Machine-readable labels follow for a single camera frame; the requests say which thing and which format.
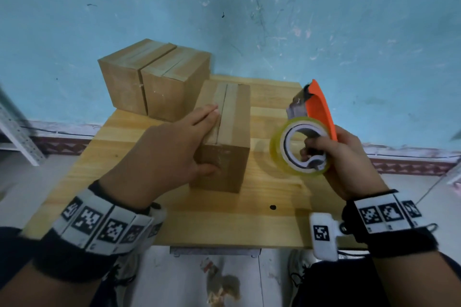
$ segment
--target brown cardboard box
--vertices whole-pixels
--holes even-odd
[[[206,80],[196,106],[217,103],[221,113],[195,154],[198,163],[221,168],[220,175],[200,177],[191,186],[239,193],[250,153],[250,86]]]
[[[116,108],[147,115],[141,68],[174,50],[176,45],[144,39],[98,60]]]
[[[178,46],[141,70],[149,117],[177,121],[191,112],[210,78],[211,54]]]

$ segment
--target right hand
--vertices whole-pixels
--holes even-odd
[[[301,149],[302,161],[309,159],[309,148],[323,150],[331,157],[324,176],[331,188],[344,200],[366,197],[389,190],[363,150],[359,138],[336,125],[338,141],[329,137],[307,138]]]

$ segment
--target tiled floor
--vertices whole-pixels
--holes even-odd
[[[77,157],[50,156],[33,167],[17,152],[0,151],[0,226],[22,228],[49,191]],[[432,176],[383,175],[389,187],[405,189],[414,201],[439,180]],[[461,197],[441,180],[419,203],[425,216],[439,225],[435,236],[440,250],[461,262]],[[226,299],[226,306],[286,307],[291,298],[288,277],[289,249],[263,249],[258,258],[210,256],[223,275],[240,283],[241,299]],[[168,247],[154,246],[145,254],[133,287],[132,306],[207,306],[206,277],[200,270],[205,256],[174,257]]]

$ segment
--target wooden table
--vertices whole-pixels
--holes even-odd
[[[251,152],[239,194],[184,186],[157,201],[168,216],[156,244],[175,246],[312,247],[308,215],[328,212],[339,219],[344,207],[323,176],[286,175],[272,162],[269,140],[286,122],[285,108],[299,92],[298,83],[213,75],[212,79],[251,86]],[[49,194],[24,229],[42,237],[73,196],[111,169],[151,125],[162,124],[116,110],[93,138],[69,173]],[[340,238],[343,248],[360,247],[353,237]]]

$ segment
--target clear tape roll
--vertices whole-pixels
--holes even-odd
[[[325,125],[308,117],[288,120],[271,138],[269,153],[279,169],[292,175],[320,175],[330,167],[326,153],[312,155],[307,161],[300,161],[291,151],[291,139],[300,132],[307,138],[317,136],[331,137]]]

